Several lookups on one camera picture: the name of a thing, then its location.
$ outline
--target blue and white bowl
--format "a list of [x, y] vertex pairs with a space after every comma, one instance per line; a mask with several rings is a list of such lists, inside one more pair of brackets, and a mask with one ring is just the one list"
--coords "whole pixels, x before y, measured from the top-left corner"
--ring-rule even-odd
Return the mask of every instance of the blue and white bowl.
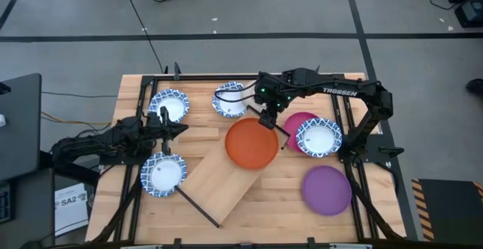
[[157, 93], [148, 106], [148, 112], [156, 112], [162, 121], [159, 109], [165, 106], [169, 113], [169, 119], [173, 122], [180, 122], [188, 114], [189, 101], [185, 93], [179, 90], [167, 89]]
[[[242, 83], [238, 83], [235, 81], [230, 81], [222, 86], [219, 86], [216, 91], [220, 90], [241, 90], [243, 88]], [[225, 100], [238, 100], [242, 98], [242, 92], [221, 92], [218, 94], [219, 97]], [[229, 103], [225, 101], [221, 101], [220, 99], [216, 98], [213, 95], [213, 107], [214, 110], [218, 112], [221, 116], [225, 116], [227, 118], [238, 118], [244, 115], [247, 111], [245, 105], [240, 102]]]
[[297, 145], [307, 155], [323, 158], [342, 145], [339, 126], [326, 118], [311, 118], [302, 123], [297, 130]]
[[157, 152], [144, 162], [140, 178], [150, 195], [166, 197], [186, 179], [186, 162], [179, 155]]

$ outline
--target wooden table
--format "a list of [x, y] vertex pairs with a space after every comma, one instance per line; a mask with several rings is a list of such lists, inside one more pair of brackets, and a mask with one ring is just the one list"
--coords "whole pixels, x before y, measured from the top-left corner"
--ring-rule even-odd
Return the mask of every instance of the wooden table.
[[[362, 73], [347, 73], [345, 76], [364, 78]], [[136, 114], [141, 78], [141, 75], [123, 76], [113, 121]], [[188, 174], [235, 122], [234, 119], [218, 115], [211, 105], [214, 89], [222, 83], [226, 81], [161, 81], [158, 84], [158, 91], [176, 88], [189, 98], [189, 113], [182, 120], [182, 123], [189, 125], [189, 129], [171, 143], [172, 152], [186, 160]], [[149, 104], [150, 88], [146, 90], [144, 111]], [[351, 98], [350, 103], [355, 123], [358, 124], [367, 108], [359, 99]], [[313, 112], [335, 120], [331, 96], [316, 94], [306, 99], [295, 99], [279, 115], [277, 124], [282, 126], [290, 115], [299, 111]], [[348, 131], [344, 111], [343, 120], [344, 131]], [[135, 242], [172, 244], [175, 238], [182, 238], [184, 244], [305, 243], [307, 237], [314, 237], [316, 242], [357, 241], [350, 207], [335, 217], [324, 217], [314, 214], [304, 204], [301, 195], [303, 176], [318, 165], [330, 165], [344, 173], [343, 165], [335, 155], [317, 159], [289, 148], [280, 151], [225, 219], [222, 229], [215, 228], [179, 193], [167, 198], [154, 198], [143, 191]], [[365, 170], [374, 206], [398, 234], [405, 235], [391, 174], [373, 164], [366, 164]], [[87, 241], [100, 233], [117, 209], [124, 172], [125, 166], [116, 166], [100, 180]], [[363, 228], [369, 237], [368, 220], [360, 202], [359, 207]], [[131, 207], [125, 215], [122, 238], [128, 237], [130, 221]]]

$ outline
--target gray floor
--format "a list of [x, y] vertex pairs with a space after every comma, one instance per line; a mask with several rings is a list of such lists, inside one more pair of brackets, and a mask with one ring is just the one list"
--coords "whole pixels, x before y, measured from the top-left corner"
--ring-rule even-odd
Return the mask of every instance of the gray floor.
[[[10, 0], [0, 0], [2, 11]], [[348, 0], [133, 0], [150, 34], [355, 33]], [[435, 0], [449, 5], [446, 0]], [[356, 0], [366, 33], [481, 32], [429, 0]], [[18, 0], [1, 36], [142, 35], [128, 0]], [[163, 65], [183, 72], [269, 72], [321, 65], [366, 72], [356, 39], [154, 41]], [[413, 177], [483, 183], [483, 101], [464, 89], [481, 77], [483, 40], [369, 40], [379, 80], [394, 95], [390, 119], [408, 194]], [[45, 91], [116, 94], [122, 74], [156, 73], [147, 41], [0, 43], [0, 80], [40, 72]], [[59, 118], [110, 121], [115, 99], [42, 97]], [[85, 128], [42, 121], [42, 149]], [[60, 187], [69, 185], [60, 181]], [[85, 231], [59, 243], [80, 241]]]

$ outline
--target orange plate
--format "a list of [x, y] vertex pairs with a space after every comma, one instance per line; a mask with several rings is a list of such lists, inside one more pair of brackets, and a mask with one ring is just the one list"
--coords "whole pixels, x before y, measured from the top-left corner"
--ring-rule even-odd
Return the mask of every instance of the orange plate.
[[274, 130], [259, 124], [258, 119], [244, 118], [228, 130], [225, 148], [238, 166], [261, 169], [277, 155], [278, 138]]

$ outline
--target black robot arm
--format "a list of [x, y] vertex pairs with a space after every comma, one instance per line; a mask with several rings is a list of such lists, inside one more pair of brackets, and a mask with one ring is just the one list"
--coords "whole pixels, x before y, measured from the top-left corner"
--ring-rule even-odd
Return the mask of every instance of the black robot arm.
[[169, 120], [165, 107], [160, 108], [162, 122], [154, 112], [148, 113], [146, 125], [141, 115], [123, 118], [106, 132], [86, 137], [67, 137], [52, 146], [56, 168], [74, 162], [83, 155], [98, 155], [101, 164], [142, 164], [151, 155], [157, 139], [163, 139], [162, 151], [169, 154], [168, 141], [188, 129], [186, 124]]
[[260, 123], [269, 129], [275, 127], [279, 112], [283, 112], [296, 97], [313, 94], [336, 94], [363, 100], [368, 111], [359, 126], [347, 135], [346, 147], [362, 154], [369, 133], [382, 120], [392, 116], [392, 95], [379, 81], [352, 80], [335, 75], [320, 75], [317, 71], [296, 68], [271, 75], [260, 72], [255, 84], [255, 103], [265, 104]]

